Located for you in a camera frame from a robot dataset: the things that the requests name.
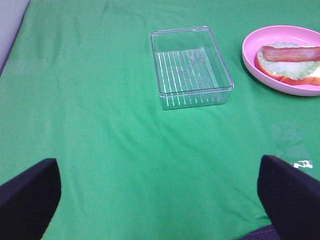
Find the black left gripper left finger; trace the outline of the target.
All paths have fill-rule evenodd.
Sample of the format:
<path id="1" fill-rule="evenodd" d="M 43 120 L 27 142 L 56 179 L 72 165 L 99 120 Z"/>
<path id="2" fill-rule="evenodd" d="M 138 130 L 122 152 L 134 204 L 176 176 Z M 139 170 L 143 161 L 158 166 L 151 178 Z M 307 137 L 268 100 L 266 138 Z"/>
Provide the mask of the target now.
<path id="1" fill-rule="evenodd" d="M 46 158 L 0 186 L 0 238 L 40 240 L 59 205 L 58 162 Z"/>

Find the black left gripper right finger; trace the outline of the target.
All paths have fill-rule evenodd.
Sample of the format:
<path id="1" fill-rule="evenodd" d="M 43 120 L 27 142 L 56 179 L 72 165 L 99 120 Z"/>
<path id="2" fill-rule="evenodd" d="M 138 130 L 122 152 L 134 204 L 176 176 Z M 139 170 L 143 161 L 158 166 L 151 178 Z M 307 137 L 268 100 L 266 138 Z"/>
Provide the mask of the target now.
<path id="1" fill-rule="evenodd" d="M 320 182 L 274 155 L 261 158 L 257 194 L 282 240 L 320 238 Z"/>

